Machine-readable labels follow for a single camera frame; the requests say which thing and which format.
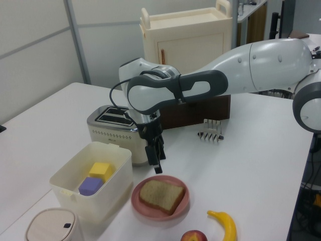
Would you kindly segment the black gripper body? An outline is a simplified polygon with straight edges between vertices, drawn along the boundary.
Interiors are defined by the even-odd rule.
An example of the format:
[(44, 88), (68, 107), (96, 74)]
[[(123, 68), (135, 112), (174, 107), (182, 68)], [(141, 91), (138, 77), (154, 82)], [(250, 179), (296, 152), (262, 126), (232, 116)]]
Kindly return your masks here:
[(146, 140), (148, 146), (153, 146), (157, 143), (164, 144), (160, 116), (159, 111), (150, 115), (143, 115), (144, 120), (137, 124), (139, 136)]

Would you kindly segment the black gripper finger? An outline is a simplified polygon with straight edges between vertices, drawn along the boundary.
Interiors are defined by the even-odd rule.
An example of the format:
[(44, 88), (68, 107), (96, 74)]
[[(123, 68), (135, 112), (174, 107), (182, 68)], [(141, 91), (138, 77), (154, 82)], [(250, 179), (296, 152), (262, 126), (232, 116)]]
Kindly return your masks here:
[(162, 136), (157, 136), (155, 140), (155, 150), (159, 160), (166, 159), (166, 155), (164, 152), (164, 140)]
[(161, 174), (163, 172), (160, 160), (156, 155), (155, 146), (146, 146), (145, 152), (147, 155), (148, 163), (153, 166), (156, 174)]

